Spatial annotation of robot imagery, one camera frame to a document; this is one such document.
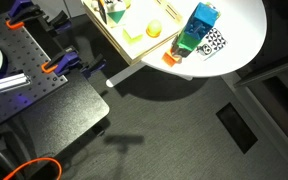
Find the black floor outlet cover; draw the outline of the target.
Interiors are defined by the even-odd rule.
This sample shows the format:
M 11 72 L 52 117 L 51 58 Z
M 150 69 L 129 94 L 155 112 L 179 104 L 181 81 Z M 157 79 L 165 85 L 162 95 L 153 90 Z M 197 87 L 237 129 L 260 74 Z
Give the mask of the black floor outlet cover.
M 228 131 L 234 142 L 243 154 L 247 153 L 258 141 L 256 135 L 243 120 L 231 103 L 220 109 L 216 116 L 219 118 L 225 129 Z

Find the white table leg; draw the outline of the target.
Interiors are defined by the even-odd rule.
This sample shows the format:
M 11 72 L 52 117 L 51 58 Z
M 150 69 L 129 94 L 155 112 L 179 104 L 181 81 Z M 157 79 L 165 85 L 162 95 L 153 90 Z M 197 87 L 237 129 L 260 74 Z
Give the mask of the white table leg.
M 112 88 L 112 87 L 118 85 L 123 80 L 127 79 L 128 77 L 130 77 L 131 75 L 133 75 L 134 73 L 136 73 L 137 71 L 142 69 L 143 67 L 145 67 L 145 64 L 143 64 L 142 62 L 139 62 L 135 65 L 131 65 L 131 66 L 123 69 L 122 71 L 118 72 L 117 74 L 115 74 L 111 78 L 107 79 L 106 80 L 106 86 Z

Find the yellow lemon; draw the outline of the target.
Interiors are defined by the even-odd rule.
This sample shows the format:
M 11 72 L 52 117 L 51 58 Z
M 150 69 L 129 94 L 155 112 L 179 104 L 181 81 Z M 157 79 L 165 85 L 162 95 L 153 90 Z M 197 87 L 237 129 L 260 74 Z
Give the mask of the yellow lemon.
M 131 0 L 124 0 L 124 3 L 127 9 L 131 6 Z

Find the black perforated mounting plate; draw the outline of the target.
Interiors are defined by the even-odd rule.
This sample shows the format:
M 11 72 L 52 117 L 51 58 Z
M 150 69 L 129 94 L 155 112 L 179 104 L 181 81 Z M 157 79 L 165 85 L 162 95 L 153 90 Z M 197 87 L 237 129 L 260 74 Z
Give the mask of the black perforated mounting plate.
M 67 82 L 64 75 L 42 71 L 41 65 L 50 61 L 49 56 L 25 27 L 10 30 L 7 18 L 7 13 L 0 14 L 0 49 L 8 60 L 6 74 L 22 71 L 30 83 L 0 93 L 0 124 Z

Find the black cart top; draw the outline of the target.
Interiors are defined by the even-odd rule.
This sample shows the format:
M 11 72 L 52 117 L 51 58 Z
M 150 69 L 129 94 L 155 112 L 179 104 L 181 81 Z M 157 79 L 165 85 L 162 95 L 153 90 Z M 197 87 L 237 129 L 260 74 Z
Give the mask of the black cart top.
M 109 113 L 80 73 L 43 75 L 0 94 L 0 143 L 18 158 L 57 156 Z

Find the aluminium extrusion rail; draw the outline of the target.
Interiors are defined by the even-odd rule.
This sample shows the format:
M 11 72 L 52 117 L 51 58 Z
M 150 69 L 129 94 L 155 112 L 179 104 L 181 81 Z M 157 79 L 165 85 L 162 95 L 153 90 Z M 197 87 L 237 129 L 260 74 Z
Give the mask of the aluminium extrusion rail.
M 30 84 L 30 78 L 24 73 L 2 78 L 0 79 L 0 93 L 4 93 Z

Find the black white patterned cube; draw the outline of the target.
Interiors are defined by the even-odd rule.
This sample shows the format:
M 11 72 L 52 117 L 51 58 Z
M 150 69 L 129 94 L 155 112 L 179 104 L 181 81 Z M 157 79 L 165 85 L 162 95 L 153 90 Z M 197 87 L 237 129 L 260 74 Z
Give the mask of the black white patterned cube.
M 221 32 L 212 28 L 196 48 L 196 53 L 202 61 L 206 61 L 228 44 Z

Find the green cube block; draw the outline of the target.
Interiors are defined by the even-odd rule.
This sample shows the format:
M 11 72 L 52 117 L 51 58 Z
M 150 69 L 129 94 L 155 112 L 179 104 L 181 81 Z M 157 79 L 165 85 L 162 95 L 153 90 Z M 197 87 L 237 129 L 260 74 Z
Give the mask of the green cube block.
M 200 40 L 181 32 L 173 42 L 172 52 L 182 57 L 187 57 L 200 44 Z

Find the wooden tray box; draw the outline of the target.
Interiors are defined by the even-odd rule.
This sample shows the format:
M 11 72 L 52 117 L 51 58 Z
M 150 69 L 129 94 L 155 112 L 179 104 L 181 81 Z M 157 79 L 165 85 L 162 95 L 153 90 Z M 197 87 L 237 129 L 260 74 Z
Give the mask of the wooden tray box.
M 81 0 L 86 14 L 129 64 L 135 64 L 144 56 L 172 39 L 182 26 L 182 15 L 175 7 L 175 0 L 131 0 L 127 9 L 124 0 Z M 118 24 L 108 16 L 109 12 L 124 10 Z M 147 35 L 150 21 L 161 22 L 162 31 L 156 38 Z M 140 42 L 129 45 L 123 38 L 123 30 L 143 34 Z

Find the white round table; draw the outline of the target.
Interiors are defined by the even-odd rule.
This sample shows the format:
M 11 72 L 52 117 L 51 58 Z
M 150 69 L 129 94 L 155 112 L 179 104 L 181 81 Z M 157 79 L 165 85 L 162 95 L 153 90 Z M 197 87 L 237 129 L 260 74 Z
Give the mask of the white round table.
M 203 61 L 191 53 L 179 64 L 167 65 L 162 56 L 170 48 L 167 42 L 142 59 L 142 63 L 170 74 L 188 77 L 220 76 L 245 66 L 261 50 L 267 31 L 262 0 L 170 0 L 187 21 L 199 2 L 210 2 L 221 16 L 215 23 L 228 44 Z

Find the yellow dome toy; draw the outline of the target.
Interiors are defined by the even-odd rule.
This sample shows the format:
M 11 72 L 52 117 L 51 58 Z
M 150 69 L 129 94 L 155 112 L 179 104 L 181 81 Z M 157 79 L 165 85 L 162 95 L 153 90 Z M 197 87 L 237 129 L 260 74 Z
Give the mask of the yellow dome toy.
M 162 31 L 162 25 L 161 25 L 161 22 L 158 20 L 150 21 L 146 28 L 147 35 L 152 38 L 158 37 L 161 31 Z

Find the blue cube block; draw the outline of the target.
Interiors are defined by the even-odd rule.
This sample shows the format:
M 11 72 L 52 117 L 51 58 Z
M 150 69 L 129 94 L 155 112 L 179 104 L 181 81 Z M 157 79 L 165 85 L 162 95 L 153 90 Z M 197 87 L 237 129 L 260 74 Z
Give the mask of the blue cube block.
M 197 40 L 203 37 L 214 27 L 219 12 L 200 2 L 189 17 L 184 32 Z

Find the orange small block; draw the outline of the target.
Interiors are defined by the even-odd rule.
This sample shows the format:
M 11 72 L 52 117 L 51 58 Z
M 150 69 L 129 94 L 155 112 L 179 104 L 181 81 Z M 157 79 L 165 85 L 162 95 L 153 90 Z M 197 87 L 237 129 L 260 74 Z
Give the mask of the orange small block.
M 172 55 L 171 51 L 168 50 L 164 53 L 162 60 L 170 67 L 174 66 L 180 61 L 180 58 Z

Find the green triangle block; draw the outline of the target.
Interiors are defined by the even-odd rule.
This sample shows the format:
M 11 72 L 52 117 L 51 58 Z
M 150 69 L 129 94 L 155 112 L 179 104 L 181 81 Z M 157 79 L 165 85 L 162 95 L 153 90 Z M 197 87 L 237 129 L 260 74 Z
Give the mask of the green triangle block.
M 123 18 L 125 11 L 114 11 L 114 12 L 109 12 L 108 16 L 112 19 L 112 21 L 116 24 L 120 22 L 120 20 Z

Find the yellow-green angular block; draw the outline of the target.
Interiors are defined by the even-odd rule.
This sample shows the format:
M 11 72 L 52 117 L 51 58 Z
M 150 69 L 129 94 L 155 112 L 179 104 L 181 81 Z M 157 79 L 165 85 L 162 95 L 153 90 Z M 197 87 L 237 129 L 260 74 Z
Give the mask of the yellow-green angular block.
M 129 45 L 133 45 L 137 42 L 140 42 L 143 38 L 143 34 L 142 33 L 138 33 L 138 32 L 133 32 L 127 29 L 123 30 L 122 36 L 124 38 L 124 40 L 129 44 Z

